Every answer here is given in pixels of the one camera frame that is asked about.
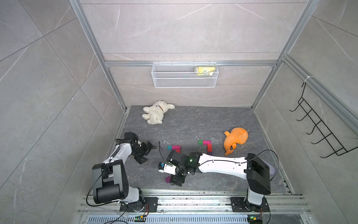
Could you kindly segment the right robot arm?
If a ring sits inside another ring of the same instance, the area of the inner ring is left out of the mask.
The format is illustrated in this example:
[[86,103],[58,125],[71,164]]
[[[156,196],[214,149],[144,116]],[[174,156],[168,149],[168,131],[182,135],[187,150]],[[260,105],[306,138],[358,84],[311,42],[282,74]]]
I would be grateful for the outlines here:
[[239,177],[248,182],[247,195],[233,206],[242,206],[247,211],[269,211],[265,205],[266,195],[271,194],[271,180],[276,177],[278,169],[269,166],[259,155],[248,153],[245,157],[224,158],[200,152],[190,155],[171,151],[165,162],[158,165],[160,173],[171,175],[169,183],[182,186],[187,175],[196,173],[219,173]]

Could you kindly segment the purple rectangular block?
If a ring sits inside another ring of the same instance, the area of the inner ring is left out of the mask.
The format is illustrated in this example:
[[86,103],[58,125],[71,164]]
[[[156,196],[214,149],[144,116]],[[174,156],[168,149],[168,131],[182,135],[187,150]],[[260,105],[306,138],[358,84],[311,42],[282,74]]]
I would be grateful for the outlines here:
[[166,177],[166,178],[165,178],[165,181],[166,181],[166,183],[171,183],[171,181],[172,181],[172,176]]

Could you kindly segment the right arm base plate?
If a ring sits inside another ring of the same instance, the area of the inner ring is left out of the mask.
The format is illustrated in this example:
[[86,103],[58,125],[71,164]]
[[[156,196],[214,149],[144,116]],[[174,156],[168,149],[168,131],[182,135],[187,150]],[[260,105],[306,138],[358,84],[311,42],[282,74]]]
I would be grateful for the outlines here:
[[270,212],[265,197],[262,198],[262,203],[260,205],[249,203],[245,197],[231,197],[230,203],[233,212]]

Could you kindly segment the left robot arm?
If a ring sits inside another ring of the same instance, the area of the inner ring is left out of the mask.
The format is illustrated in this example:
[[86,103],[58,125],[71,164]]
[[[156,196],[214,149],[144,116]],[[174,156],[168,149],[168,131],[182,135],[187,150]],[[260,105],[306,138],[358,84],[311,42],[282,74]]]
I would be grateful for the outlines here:
[[94,204],[86,203],[90,207],[99,207],[110,203],[123,203],[127,209],[141,212],[147,215],[149,205],[145,201],[140,188],[129,185],[125,171],[125,162],[130,156],[141,165],[148,159],[145,158],[155,148],[150,142],[140,142],[139,137],[133,132],[126,132],[124,139],[115,139],[114,151],[102,163],[92,167],[93,184],[89,193],[93,194]]

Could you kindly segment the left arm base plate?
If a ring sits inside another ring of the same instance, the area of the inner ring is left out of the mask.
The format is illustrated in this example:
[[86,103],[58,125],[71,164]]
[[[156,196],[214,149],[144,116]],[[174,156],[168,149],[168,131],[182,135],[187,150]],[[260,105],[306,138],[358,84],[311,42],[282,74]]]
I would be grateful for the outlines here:
[[125,204],[121,203],[120,211],[127,212],[157,212],[158,198],[157,197],[144,197],[137,202]]

